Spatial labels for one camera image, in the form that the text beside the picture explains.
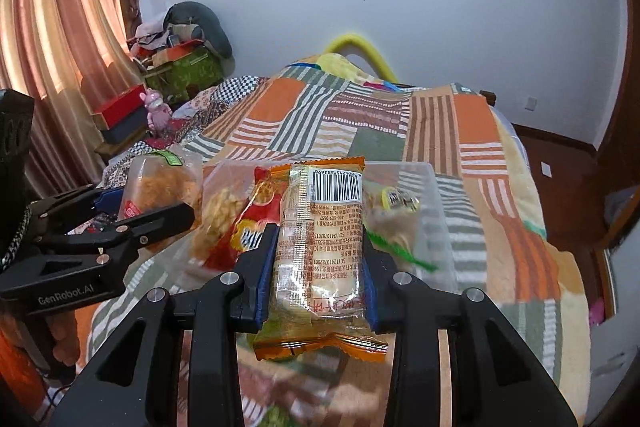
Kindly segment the left hand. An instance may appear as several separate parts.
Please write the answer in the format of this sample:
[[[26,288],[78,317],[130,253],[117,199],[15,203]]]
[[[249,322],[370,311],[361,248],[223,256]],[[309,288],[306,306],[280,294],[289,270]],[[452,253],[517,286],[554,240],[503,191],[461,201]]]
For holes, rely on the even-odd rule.
[[[53,356],[66,366],[75,365],[80,357],[77,321],[74,311],[66,311],[47,318],[54,338]]]

